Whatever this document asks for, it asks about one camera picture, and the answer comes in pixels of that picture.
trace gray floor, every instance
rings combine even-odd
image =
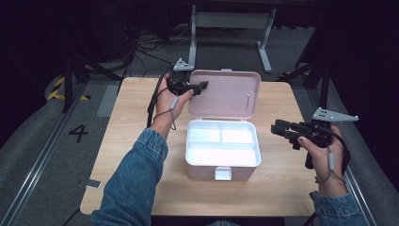
[[[274,81],[281,73],[295,69],[294,65],[312,32],[311,28],[273,29],[266,45],[273,72],[264,73],[255,48],[255,41],[262,38],[262,32],[203,31],[198,37],[197,69],[254,71],[261,75],[263,81]],[[186,35],[185,39],[150,54],[171,62],[180,57],[187,60],[188,39],[189,35]],[[168,66],[167,63],[150,56],[140,53],[136,56],[130,70],[127,71],[127,76],[156,77]],[[298,77],[290,81],[290,84],[303,118],[308,121],[317,107],[319,88],[304,89],[301,85],[303,79],[304,77]],[[49,84],[43,95],[48,96],[56,80],[55,74],[55,80]],[[29,176],[28,172],[34,167],[43,147],[49,145],[49,137],[55,137],[44,171],[38,174],[36,183],[31,186],[32,190],[25,193],[23,208],[13,218],[13,222],[15,225],[62,225],[66,221],[68,225],[90,224],[88,216],[79,211],[74,215],[79,209],[85,190],[79,183],[89,178],[118,84],[104,76],[95,75],[84,87],[84,94],[89,95],[90,100],[77,101],[67,119],[61,114],[63,101],[49,100],[46,106],[32,115],[14,133],[0,151],[0,216],[6,215],[14,198],[23,192],[20,191],[20,187],[24,178]],[[328,108],[346,113],[333,85],[329,89]],[[65,126],[59,131],[58,136],[55,136],[54,128],[60,120],[65,122]],[[69,132],[82,124],[86,126],[85,131],[88,134],[77,142],[78,136],[69,135]],[[372,216],[368,217],[370,224],[398,225],[398,193],[374,161],[356,125],[346,122],[340,123],[339,126],[352,154],[350,171],[356,179],[353,183],[358,183],[361,191],[360,206],[367,216],[369,212]],[[306,219],[285,218],[285,224],[302,225]]]

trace hand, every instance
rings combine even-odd
[[[331,130],[338,136],[342,136],[338,127],[331,125]],[[328,168],[328,148],[320,148],[305,137],[298,138],[299,144],[305,148],[312,158],[314,169],[316,170],[316,177],[318,181],[324,181],[330,174]],[[343,145],[335,137],[332,137],[332,142],[329,145],[334,156],[334,173],[325,182],[319,184],[319,192],[324,196],[342,196],[347,193],[346,187],[342,180],[343,172]]]
[[[176,103],[174,109],[169,111],[170,105],[176,98],[176,94],[169,91],[167,78],[168,74],[165,75],[159,85],[158,98],[156,102],[156,115],[153,119],[152,125],[150,126],[151,129],[158,132],[164,139],[168,138],[170,126],[177,120],[177,118],[179,118],[182,114],[185,103],[187,103],[193,96],[191,90],[180,95],[179,101]]]

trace printed number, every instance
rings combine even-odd
[[[79,143],[80,139],[82,138],[82,135],[87,135],[88,134],[88,132],[85,132],[85,128],[86,128],[86,126],[81,124],[77,128],[71,130],[70,131],[70,135],[79,135],[79,137],[77,138],[77,142]]]

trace compartment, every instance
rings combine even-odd
[[[193,166],[256,167],[261,157],[255,127],[246,121],[191,121],[186,160]]]

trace box lid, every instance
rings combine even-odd
[[[207,89],[194,96],[188,112],[196,118],[250,119],[255,113],[261,77],[258,73],[231,70],[196,70],[190,83],[208,81]]]

